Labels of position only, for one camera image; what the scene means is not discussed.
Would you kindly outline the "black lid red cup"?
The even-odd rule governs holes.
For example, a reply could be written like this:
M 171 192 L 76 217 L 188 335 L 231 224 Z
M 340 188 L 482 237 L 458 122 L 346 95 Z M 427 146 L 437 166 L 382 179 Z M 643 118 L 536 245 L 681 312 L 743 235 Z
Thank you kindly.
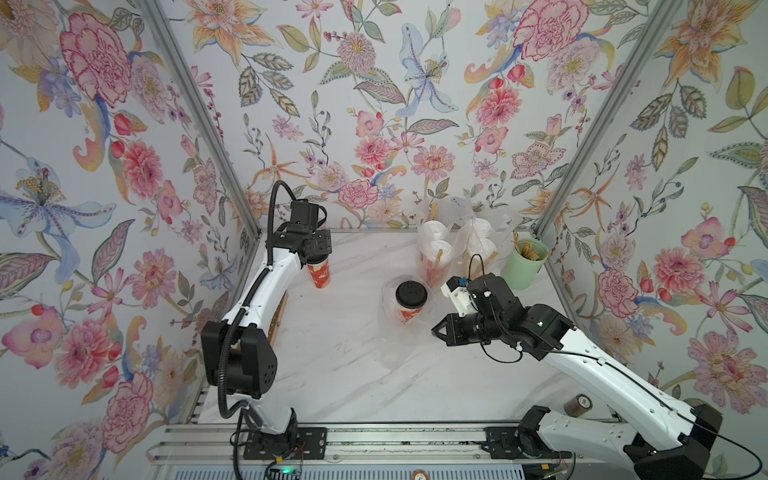
M 330 284 L 329 256 L 323 255 L 309 258 L 307 268 L 316 288 L 324 289 Z
M 418 315 L 428 300 L 426 287 L 415 280 L 401 282 L 395 289 L 397 312 L 403 323 Z

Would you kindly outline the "white lid floral cup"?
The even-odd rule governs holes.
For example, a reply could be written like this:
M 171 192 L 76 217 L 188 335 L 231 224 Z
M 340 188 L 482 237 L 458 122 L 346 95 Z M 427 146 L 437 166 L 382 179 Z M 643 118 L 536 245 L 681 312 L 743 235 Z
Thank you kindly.
M 480 239 L 489 238 L 493 233 L 492 224 L 483 218 L 472 218 L 468 223 L 469 235 L 471 238 L 477 237 Z

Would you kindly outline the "clear plastic bag pile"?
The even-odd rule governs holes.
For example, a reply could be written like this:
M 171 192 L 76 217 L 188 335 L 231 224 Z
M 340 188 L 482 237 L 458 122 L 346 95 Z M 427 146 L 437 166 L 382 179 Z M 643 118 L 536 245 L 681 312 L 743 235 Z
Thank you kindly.
M 437 290 L 446 280 L 457 250 L 455 217 L 437 201 L 427 202 L 418 212 L 416 245 L 419 275 L 430 290 Z

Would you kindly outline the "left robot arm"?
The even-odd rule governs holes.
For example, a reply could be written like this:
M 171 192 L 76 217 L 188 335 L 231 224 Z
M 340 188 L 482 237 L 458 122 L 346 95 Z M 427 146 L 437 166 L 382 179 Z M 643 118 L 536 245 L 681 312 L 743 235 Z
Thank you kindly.
M 325 216 L 318 204 L 293 201 L 289 220 L 267 232 L 256 278 L 235 306 L 221 320 L 207 322 L 201 333 L 206 377 L 216 388 L 219 415 L 241 419 L 247 433 L 237 437 L 268 455 L 286 454 L 298 440 L 295 410 L 264 403 L 278 369 L 269 328 L 294 278 L 311 260 L 331 253 Z

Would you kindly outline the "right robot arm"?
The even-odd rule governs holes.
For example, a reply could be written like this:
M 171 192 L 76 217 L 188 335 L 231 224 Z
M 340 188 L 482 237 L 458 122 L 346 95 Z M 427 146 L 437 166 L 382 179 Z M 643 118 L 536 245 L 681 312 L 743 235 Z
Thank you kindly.
M 567 374 L 620 417 L 586 420 L 534 405 L 510 432 L 492 428 L 492 455 L 545 458 L 582 454 L 622 467 L 639 479 L 701 479 L 722 416 L 691 406 L 644 381 L 600 349 L 552 307 L 524 306 L 495 274 L 454 276 L 441 289 L 455 307 L 432 329 L 447 346 L 501 341 Z

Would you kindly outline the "white lid red cup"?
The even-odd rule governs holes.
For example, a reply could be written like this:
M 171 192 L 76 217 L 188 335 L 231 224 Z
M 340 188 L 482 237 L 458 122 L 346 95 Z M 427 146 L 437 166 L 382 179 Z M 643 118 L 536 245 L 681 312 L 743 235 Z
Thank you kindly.
M 448 233 L 449 229 L 437 220 L 425 221 L 417 229 L 419 240 L 426 243 L 444 240 Z
M 453 247 L 445 240 L 426 243 L 421 247 L 423 278 L 430 288 L 438 288 L 446 278 L 453 261 Z

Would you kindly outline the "white lid red back cup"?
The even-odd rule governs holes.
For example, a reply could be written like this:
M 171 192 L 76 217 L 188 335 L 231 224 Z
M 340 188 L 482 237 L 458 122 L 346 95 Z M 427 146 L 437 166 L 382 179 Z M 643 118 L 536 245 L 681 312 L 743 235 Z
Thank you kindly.
M 445 240 L 426 243 L 421 247 L 423 278 L 430 288 L 438 288 L 446 278 L 453 261 L 453 247 Z

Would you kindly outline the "white lid beige cup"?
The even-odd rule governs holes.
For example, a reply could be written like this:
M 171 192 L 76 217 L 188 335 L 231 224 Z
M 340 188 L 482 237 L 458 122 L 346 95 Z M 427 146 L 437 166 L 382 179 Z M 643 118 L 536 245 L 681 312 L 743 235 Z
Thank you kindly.
M 462 273 L 470 280 L 490 271 L 498 256 L 496 245 L 489 238 L 469 238 L 467 241 Z

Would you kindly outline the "clear plastic carrier bag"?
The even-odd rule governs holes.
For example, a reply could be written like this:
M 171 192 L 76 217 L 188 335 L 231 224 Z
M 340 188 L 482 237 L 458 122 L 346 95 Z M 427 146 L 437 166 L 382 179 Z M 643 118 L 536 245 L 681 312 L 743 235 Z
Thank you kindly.
M 459 217 L 455 272 L 469 279 L 489 273 L 500 258 L 509 254 L 513 231 L 521 219 L 514 209 L 501 207 L 477 212 L 466 201 Z

